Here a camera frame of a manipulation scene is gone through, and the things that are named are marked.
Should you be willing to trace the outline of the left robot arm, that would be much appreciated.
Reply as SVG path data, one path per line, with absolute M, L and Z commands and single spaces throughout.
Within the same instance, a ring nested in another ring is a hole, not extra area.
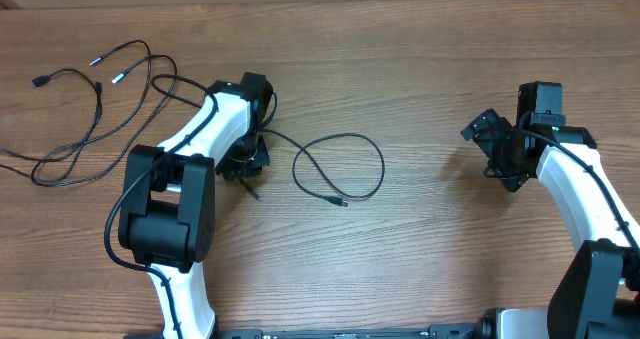
M 158 338 L 212 338 L 203 261 L 215 230 L 215 179 L 259 175 L 270 157 L 260 130 L 274 90 L 261 74 L 203 89 L 191 120 L 156 146 L 128 154 L 121 198 L 108 223 L 133 255 L 129 268 L 147 273 L 164 325 Z

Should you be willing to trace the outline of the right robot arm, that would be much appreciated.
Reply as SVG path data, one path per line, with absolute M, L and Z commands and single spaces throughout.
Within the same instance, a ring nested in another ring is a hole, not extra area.
M 584 127 L 569 126 L 559 83 L 520 85 L 515 122 L 493 109 L 461 132 L 487 156 L 484 176 L 510 192 L 538 180 L 558 207 L 575 256 L 549 304 L 497 308 L 476 324 L 455 325 L 448 338 L 636 338 L 639 225 L 608 180 L 598 146 Z

